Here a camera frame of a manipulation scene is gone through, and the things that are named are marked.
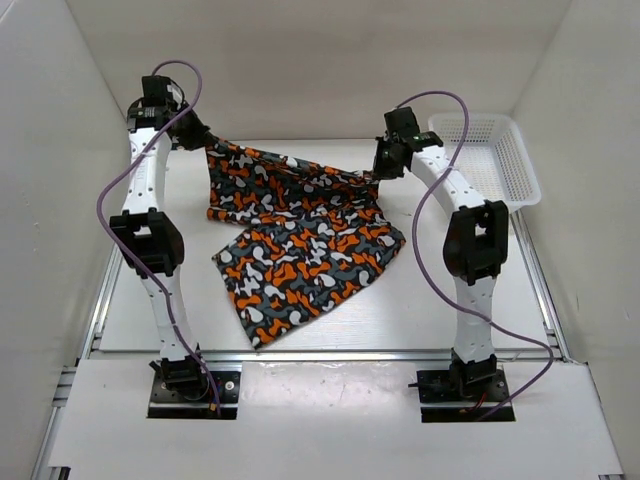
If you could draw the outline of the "orange camouflage shorts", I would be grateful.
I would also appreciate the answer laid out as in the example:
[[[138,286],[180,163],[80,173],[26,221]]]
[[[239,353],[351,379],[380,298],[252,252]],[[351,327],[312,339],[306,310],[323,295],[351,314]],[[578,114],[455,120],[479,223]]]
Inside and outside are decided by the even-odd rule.
[[[370,286],[406,239],[378,204],[369,171],[243,147],[205,145],[207,216],[242,231],[213,257],[255,349]]]

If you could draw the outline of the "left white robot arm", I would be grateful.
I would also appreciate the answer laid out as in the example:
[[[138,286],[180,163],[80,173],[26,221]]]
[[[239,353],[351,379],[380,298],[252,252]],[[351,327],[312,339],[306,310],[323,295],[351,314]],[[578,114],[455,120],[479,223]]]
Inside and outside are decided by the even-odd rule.
[[[166,76],[142,78],[142,96],[127,112],[131,161],[122,212],[109,229],[123,244],[129,267],[149,296],[160,339],[160,360],[152,368],[165,387],[188,400],[203,398],[210,377],[201,366],[199,344],[189,327],[181,293],[184,240],[164,212],[166,167],[175,149],[205,146],[209,127],[190,109],[181,87]]]

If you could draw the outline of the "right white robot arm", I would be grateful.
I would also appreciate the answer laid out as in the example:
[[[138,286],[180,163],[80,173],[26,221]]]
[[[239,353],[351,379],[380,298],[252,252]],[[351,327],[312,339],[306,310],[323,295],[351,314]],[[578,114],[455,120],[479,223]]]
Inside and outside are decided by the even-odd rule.
[[[455,396],[470,400],[497,372],[490,316],[495,283],[508,255],[508,208],[471,185],[437,134],[420,130],[411,108],[391,110],[384,121],[374,176],[391,180],[412,173],[449,216],[443,260],[454,279],[457,329],[448,384]]]

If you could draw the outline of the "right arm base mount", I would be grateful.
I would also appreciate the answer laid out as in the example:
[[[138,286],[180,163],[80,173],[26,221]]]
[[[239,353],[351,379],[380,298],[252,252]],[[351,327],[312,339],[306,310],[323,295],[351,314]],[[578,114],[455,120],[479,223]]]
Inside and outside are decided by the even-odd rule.
[[[506,376],[495,354],[464,363],[453,352],[447,369],[418,370],[408,387],[418,392],[422,423],[516,420]]]

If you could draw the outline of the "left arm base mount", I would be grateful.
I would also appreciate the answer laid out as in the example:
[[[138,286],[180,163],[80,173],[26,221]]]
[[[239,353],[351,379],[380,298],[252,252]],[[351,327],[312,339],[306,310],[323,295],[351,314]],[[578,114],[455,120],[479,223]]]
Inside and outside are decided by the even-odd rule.
[[[147,417],[149,419],[177,420],[235,420],[237,418],[241,390],[242,369],[239,365],[213,369],[218,397],[204,375],[204,385],[195,389],[169,386],[161,375],[160,364],[150,363],[154,379],[149,395]]]

